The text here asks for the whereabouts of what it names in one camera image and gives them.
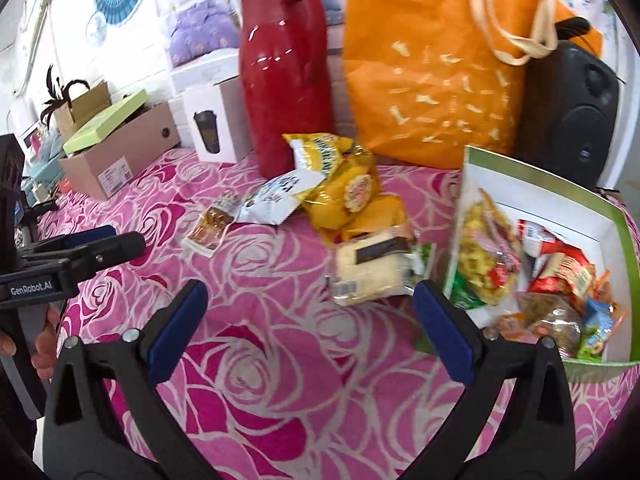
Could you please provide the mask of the left hand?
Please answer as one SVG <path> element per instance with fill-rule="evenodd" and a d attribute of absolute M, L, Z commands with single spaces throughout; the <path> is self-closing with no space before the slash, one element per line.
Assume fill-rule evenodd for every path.
<path fill-rule="evenodd" d="M 49 304 L 46 324 L 42 332 L 35 339 L 35 353 L 32 355 L 32 366 L 38 376 L 50 380 L 53 376 L 56 362 L 56 328 L 60 322 L 60 310 L 54 304 Z"/>

